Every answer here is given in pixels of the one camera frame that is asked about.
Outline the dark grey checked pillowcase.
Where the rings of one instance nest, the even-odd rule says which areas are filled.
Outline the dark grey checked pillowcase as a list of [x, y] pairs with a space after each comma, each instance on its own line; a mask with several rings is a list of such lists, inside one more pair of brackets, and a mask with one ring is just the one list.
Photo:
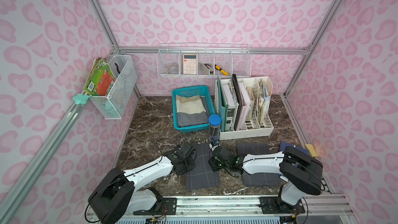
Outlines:
[[186, 174], [185, 190], [192, 191], [202, 188], [210, 188], [221, 185], [218, 172], [214, 172], [209, 164], [209, 144], [197, 144], [195, 167]]
[[271, 153], [265, 143], [238, 143], [238, 155], [244, 157], [243, 184], [247, 187], [278, 186], [280, 179], [280, 166], [283, 153]]

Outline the beige grey pillowcase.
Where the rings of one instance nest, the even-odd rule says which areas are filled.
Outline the beige grey pillowcase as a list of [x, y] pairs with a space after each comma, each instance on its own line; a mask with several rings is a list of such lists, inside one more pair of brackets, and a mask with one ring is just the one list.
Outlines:
[[209, 113], [204, 96], [176, 96], [177, 126], [180, 128], [207, 124]]

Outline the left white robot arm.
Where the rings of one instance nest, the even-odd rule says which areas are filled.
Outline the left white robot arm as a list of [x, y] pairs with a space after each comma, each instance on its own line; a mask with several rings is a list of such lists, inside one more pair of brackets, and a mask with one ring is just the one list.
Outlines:
[[176, 202], [144, 186], [170, 174], [184, 175], [195, 168], [196, 150], [189, 144], [178, 145], [152, 162], [122, 171], [111, 169], [88, 199], [88, 208], [101, 224], [115, 224], [124, 215], [149, 215], [154, 224], [174, 215]]

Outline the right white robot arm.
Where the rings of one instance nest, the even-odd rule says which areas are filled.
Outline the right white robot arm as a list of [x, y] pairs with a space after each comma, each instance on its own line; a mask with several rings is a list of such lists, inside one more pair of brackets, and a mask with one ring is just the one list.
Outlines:
[[214, 172], [225, 170], [231, 176], [268, 173], [282, 176], [287, 182], [276, 197], [268, 197], [263, 206], [286, 213], [305, 195], [319, 196], [323, 191], [323, 164], [312, 156], [294, 148], [268, 155], [236, 156], [218, 142], [209, 144], [209, 164]]

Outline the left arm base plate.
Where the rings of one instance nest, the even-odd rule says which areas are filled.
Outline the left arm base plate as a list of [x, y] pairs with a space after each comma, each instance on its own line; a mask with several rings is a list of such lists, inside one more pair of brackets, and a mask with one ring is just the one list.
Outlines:
[[158, 199], [154, 206], [149, 210], [135, 211], [134, 215], [175, 215], [177, 207], [177, 198]]

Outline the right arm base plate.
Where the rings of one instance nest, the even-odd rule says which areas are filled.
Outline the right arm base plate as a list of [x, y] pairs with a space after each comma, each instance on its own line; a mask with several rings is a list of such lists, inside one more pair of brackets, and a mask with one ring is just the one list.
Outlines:
[[306, 213], [301, 200], [296, 205], [290, 205], [279, 197], [260, 197], [260, 208], [263, 214], [294, 214]]

